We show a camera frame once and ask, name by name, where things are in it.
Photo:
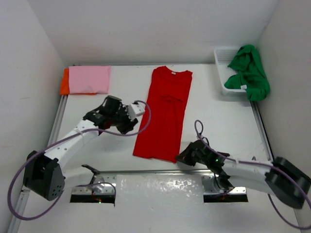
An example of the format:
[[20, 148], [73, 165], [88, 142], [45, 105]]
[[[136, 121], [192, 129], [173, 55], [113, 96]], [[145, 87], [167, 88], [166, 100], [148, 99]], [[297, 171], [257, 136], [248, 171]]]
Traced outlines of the pink t shirt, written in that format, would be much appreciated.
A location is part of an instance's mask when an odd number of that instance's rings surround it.
[[70, 94], [108, 94], [112, 66], [69, 67]]

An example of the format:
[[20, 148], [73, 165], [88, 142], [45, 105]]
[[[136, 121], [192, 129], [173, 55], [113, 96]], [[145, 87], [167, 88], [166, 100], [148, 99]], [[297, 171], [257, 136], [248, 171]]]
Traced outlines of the orange t shirt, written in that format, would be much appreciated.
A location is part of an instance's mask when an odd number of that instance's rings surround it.
[[71, 93], [69, 88], [69, 68], [64, 69], [59, 94], [63, 95], [96, 95], [96, 93]]

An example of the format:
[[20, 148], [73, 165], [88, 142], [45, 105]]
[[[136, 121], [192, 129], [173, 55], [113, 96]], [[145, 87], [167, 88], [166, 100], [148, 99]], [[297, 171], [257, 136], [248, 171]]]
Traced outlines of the green t shirt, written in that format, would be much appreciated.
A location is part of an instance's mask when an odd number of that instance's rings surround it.
[[270, 92], [270, 85], [263, 69], [258, 50], [253, 45], [240, 47], [228, 65], [237, 73], [229, 77], [224, 86], [227, 89], [242, 89], [250, 101], [262, 101]]

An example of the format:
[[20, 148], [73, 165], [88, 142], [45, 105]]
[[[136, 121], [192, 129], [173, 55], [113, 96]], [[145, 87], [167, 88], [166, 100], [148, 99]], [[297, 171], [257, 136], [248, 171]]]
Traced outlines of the red t shirt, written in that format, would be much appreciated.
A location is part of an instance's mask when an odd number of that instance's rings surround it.
[[185, 110], [190, 93], [192, 72], [175, 72], [166, 66], [153, 70], [145, 113], [133, 155], [176, 163], [183, 131]]

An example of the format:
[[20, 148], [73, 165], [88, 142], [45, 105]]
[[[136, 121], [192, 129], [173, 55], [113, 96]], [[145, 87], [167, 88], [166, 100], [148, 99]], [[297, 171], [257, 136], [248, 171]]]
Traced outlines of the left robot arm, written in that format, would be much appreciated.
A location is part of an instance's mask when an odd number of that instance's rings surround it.
[[89, 141], [110, 127], [116, 127], [122, 135], [132, 131], [143, 115], [144, 108], [135, 101], [124, 105], [121, 99], [108, 96], [97, 108], [87, 112], [77, 126], [58, 145], [44, 152], [31, 152], [24, 170], [23, 184], [44, 199], [52, 201], [66, 188], [96, 183], [103, 187], [100, 172], [89, 165], [65, 170], [67, 162]]

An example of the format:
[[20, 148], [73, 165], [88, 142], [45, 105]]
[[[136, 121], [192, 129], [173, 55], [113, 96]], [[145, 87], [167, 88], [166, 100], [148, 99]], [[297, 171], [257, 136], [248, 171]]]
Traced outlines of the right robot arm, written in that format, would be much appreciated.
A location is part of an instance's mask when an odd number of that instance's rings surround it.
[[283, 204], [302, 209], [311, 179], [283, 157], [272, 162], [241, 161], [230, 154], [213, 150], [201, 140], [191, 142], [176, 160], [189, 166], [205, 165], [218, 175], [224, 190], [246, 187], [277, 197]]

